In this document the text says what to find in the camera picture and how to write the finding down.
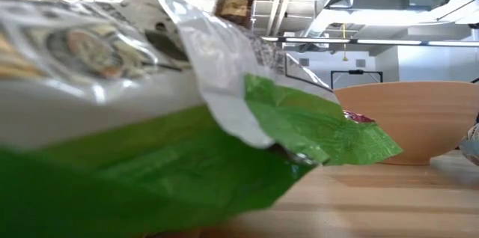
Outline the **orange plastic bowl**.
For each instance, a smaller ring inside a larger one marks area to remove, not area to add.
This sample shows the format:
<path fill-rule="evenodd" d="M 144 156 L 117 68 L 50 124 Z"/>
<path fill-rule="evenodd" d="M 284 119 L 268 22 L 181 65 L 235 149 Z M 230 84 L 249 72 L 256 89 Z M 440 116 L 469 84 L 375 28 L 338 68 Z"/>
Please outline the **orange plastic bowl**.
<path fill-rule="evenodd" d="M 335 90 L 343 109 L 374 121 L 402 148 L 389 165 L 428 165 L 454 150 L 479 114 L 471 82 L 384 82 Z"/>

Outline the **blue white ramen packet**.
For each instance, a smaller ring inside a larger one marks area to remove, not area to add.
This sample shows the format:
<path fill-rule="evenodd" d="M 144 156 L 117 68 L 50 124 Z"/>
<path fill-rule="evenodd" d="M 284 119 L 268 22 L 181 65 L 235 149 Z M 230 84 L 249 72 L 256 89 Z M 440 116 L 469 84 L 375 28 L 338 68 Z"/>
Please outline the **blue white ramen packet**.
<path fill-rule="evenodd" d="M 479 123 L 476 123 L 467 132 L 459 145 L 459 149 L 468 161 L 479 166 Z"/>

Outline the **green white food packet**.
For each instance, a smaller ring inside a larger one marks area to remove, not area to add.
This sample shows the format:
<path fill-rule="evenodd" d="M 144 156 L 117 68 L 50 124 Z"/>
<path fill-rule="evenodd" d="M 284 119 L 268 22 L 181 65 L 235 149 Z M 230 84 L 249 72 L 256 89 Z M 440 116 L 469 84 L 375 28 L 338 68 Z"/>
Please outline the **green white food packet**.
<path fill-rule="evenodd" d="M 186 0 L 0 0 L 0 238 L 141 238 L 401 152 L 309 69 Z"/>

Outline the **yellow hanging pendant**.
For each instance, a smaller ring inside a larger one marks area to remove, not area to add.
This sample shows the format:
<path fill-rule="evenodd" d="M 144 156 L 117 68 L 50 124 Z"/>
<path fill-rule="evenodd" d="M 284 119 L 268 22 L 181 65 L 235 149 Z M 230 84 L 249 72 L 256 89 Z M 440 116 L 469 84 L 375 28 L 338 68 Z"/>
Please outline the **yellow hanging pendant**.
<path fill-rule="evenodd" d="M 346 23 L 343 23 L 343 24 L 342 24 L 342 36 L 343 36 L 343 39 L 344 39 L 344 40 L 349 40 L 349 39 L 347 38 L 346 26 L 347 26 Z M 342 61 L 348 62 L 349 59 L 348 59 L 348 57 L 347 57 L 347 43 L 343 43 L 343 55 L 344 55 L 344 56 L 343 56 Z"/>

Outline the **ceiling light strip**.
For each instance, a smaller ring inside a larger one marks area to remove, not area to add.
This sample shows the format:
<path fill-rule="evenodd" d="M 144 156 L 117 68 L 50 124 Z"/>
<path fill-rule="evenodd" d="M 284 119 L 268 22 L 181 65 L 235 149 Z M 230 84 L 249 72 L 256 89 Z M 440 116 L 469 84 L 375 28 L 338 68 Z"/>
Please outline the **ceiling light strip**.
<path fill-rule="evenodd" d="M 441 46 L 441 47 L 474 47 L 479 48 L 479 41 L 455 40 L 374 40 L 347 38 L 309 38 L 309 37 L 263 37 L 264 40 L 276 43 L 327 43 L 351 45 L 380 46 Z"/>

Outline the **black background gantry frame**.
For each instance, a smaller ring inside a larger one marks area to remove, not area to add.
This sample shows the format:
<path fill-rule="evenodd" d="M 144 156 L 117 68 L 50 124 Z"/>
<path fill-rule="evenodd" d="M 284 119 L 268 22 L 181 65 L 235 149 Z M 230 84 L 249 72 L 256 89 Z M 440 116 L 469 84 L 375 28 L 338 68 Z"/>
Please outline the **black background gantry frame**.
<path fill-rule="evenodd" d="M 330 88 L 334 90 L 334 86 L 336 81 L 339 80 L 340 77 L 335 78 L 335 74 L 340 74 L 341 76 L 343 74 L 347 75 L 368 75 L 371 77 L 376 83 L 383 83 L 384 82 L 384 76 L 382 71 L 364 71 L 364 70 L 333 70 L 330 72 Z"/>

